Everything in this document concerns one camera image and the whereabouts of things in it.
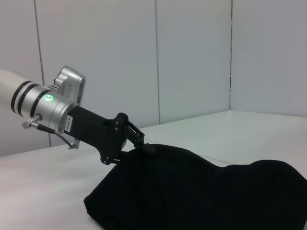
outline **green led light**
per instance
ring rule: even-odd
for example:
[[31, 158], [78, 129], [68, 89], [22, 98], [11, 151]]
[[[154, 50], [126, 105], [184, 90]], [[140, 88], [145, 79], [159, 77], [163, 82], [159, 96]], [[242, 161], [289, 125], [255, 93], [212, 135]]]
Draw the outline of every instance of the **green led light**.
[[44, 96], [44, 100], [46, 102], [51, 102], [53, 100], [53, 96], [50, 95], [50, 94], [47, 94], [47, 95]]

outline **black fabric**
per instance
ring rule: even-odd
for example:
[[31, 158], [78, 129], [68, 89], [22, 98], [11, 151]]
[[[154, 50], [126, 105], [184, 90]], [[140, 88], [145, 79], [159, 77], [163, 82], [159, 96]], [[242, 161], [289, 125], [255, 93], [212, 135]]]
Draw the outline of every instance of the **black fabric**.
[[106, 230], [303, 230], [307, 181], [280, 161], [217, 167], [185, 149], [133, 150], [84, 200]]

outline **table surface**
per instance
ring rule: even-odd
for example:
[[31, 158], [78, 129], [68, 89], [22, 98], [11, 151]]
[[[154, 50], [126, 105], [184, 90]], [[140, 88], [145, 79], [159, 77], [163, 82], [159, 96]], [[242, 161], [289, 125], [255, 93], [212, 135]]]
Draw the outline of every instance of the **table surface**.
[[[189, 149], [218, 166], [282, 160], [307, 178], [307, 118], [227, 111], [142, 131], [148, 143]], [[83, 204], [113, 168], [99, 157], [86, 144], [1, 157], [0, 229], [101, 230]]]

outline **black ring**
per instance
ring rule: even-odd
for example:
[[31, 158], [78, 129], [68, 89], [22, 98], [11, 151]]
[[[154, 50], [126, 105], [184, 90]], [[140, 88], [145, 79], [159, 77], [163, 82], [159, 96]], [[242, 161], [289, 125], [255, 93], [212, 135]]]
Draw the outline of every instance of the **black ring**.
[[19, 102], [18, 102], [18, 106], [17, 106], [17, 111], [18, 111], [18, 114], [19, 114], [20, 116], [23, 116], [23, 115], [21, 114], [21, 107], [22, 107], [22, 105], [23, 105], [24, 98], [26, 97], [26, 95], [28, 94], [28, 92], [29, 92], [31, 89], [33, 89], [35, 86], [38, 86], [38, 85], [39, 85], [39, 84], [36, 84], [36, 83], [34, 83], [34, 84], [32, 84], [32, 85], [29, 85], [29, 87], [23, 92], [23, 94], [21, 94], [20, 99], [19, 99]]
[[15, 91], [13, 97], [12, 97], [12, 101], [11, 101], [11, 109], [14, 113], [16, 113], [15, 111], [15, 101], [16, 101], [16, 98], [17, 98], [17, 95], [19, 94], [20, 90], [28, 83], [31, 83], [32, 81], [30, 80], [27, 80], [25, 81], [24, 83], [22, 83], [18, 88], [17, 90]]
[[35, 112], [35, 109], [37, 107], [37, 104], [39, 103], [39, 100], [47, 93], [47, 92], [50, 92], [51, 90], [44, 90], [42, 91], [38, 96], [37, 98], [35, 99], [33, 105], [32, 105], [32, 109], [31, 109], [31, 113], [30, 113], [30, 117], [34, 117], [34, 112]]

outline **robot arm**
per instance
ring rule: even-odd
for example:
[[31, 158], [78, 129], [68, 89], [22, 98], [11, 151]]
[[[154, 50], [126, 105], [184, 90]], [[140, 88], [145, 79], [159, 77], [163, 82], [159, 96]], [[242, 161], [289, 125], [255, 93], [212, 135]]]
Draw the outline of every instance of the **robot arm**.
[[126, 140], [143, 149], [144, 134], [126, 114], [105, 119], [80, 107], [85, 76], [64, 67], [54, 84], [41, 86], [7, 70], [0, 70], [0, 104], [14, 113], [30, 119], [24, 128], [34, 127], [62, 138], [66, 133], [75, 138], [70, 149], [77, 149], [79, 140], [94, 146], [104, 164], [118, 163], [124, 156]]

